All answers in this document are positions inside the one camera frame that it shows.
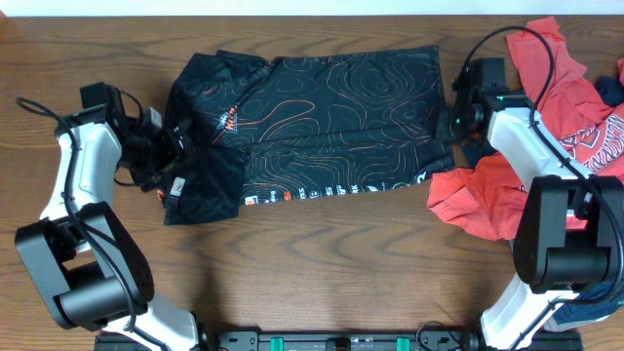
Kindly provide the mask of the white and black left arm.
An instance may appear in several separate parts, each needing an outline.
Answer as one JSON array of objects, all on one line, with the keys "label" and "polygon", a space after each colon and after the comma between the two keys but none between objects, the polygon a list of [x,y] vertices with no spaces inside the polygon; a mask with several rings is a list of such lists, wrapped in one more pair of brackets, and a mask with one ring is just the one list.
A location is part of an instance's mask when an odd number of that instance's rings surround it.
[{"label": "white and black left arm", "polygon": [[18,97],[24,110],[57,122],[61,156],[40,218],[18,228],[15,245],[54,321],[96,333],[96,350],[208,350],[196,315],[155,291],[150,266],[112,209],[116,172],[142,190],[157,187],[183,157],[161,115],[124,107],[129,93],[103,82],[80,90],[80,111],[60,116]]}]

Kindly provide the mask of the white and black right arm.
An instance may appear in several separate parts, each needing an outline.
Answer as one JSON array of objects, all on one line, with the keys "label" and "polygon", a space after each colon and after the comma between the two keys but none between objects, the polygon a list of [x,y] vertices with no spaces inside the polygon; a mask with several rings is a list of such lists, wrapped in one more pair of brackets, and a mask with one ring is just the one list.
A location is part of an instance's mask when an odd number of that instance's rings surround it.
[{"label": "white and black right arm", "polygon": [[549,133],[527,97],[510,94],[502,58],[464,61],[452,83],[457,97],[440,113],[443,140],[472,139],[496,149],[528,191],[513,242],[516,274],[472,331],[420,333],[438,350],[580,350],[577,332],[548,332],[544,323],[600,283],[588,299],[605,302],[623,278],[623,186],[573,160]]}]

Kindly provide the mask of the black orange-patterned jersey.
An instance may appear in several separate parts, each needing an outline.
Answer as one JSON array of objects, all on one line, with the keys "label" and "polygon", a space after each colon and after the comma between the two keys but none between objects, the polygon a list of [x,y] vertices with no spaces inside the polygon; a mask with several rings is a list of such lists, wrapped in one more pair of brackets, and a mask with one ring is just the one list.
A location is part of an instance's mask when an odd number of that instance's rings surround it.
[{"label": "black orange-patterned jersey", "polygon": [[272,60],[197,54],[167,105],[192,154],[164,192],[165,223],[400,189],[449,171],[451,147],[434,138],[443,101],[434,47]]}]

